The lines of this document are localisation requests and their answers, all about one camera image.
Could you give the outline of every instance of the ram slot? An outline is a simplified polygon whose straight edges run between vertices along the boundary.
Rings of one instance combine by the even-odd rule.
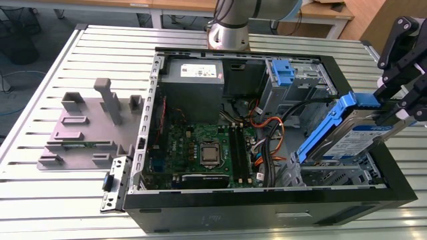
[[[246,138],[242,127],[228,128],[230,153],[232,162],[232,179],[238,183],[248,181],[250,167],[247,159]]]

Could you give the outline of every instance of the motherboard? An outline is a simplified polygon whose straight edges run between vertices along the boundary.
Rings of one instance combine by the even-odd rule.
[[[251,164],[255,131],[240,126],[171,125],[166,151],[154,149],[146,185],[152,189],[223,189],[256,186]]]

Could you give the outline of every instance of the blue label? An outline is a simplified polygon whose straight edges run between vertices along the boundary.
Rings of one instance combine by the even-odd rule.
[[[369,126],[359,125],[353,128],[354,131],[390,131],[394,126]]]
[[[325,160],[334,160],[334,159],[350,159],[354,156],[323,156]]]

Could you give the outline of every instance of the computer part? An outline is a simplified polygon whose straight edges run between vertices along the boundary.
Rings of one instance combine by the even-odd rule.
[[[417,199],[385,143],[347,160],[301,161],[353,94],[333,57],[156,48],[148,92],[124,201],[100,209],[130,213],[147,233],[341,225]],[[264,121],[286,113],[271,130]]]

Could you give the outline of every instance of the hard drive label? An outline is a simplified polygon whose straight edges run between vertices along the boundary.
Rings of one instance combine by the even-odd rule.
[[[323,159],[349,159],[374,143],[374,139],[393,129],[393,126],[359,125],[343,136],[323,155]]]

